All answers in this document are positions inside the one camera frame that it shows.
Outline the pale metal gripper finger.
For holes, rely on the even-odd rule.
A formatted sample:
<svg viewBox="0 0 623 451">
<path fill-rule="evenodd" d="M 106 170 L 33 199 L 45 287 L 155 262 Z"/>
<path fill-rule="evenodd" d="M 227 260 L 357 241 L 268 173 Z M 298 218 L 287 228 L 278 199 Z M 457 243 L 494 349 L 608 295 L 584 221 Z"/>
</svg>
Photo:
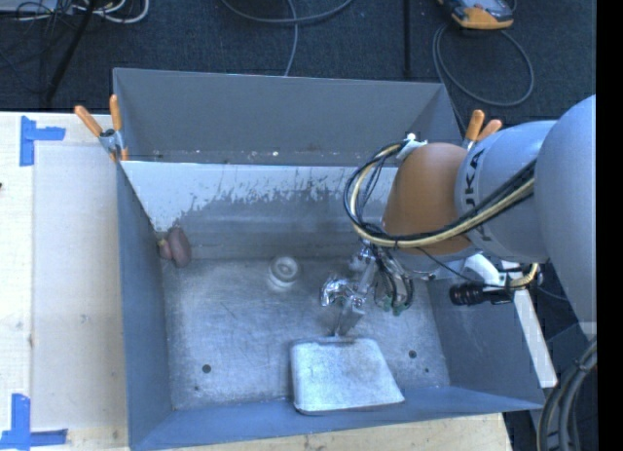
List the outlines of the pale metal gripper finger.
<svg viewBox="0 0 623 451">
<path fill-rule="evenodd" d="M 351 313 L 351 301 L 347 298 L 339 300 L 339 313 L 337 314 L 336 323 L 333 328 L 334 336 L 345 336 L 348 334 L 351 326 L 349 325 L 349 315 Z"/>
<path fill-rule="evenodd" d="M 364 317 L 364 303 L 361 301 L 349 301 L 343 307 L 343 335 L 346 336 L 357 323 Z"/>
</svg>

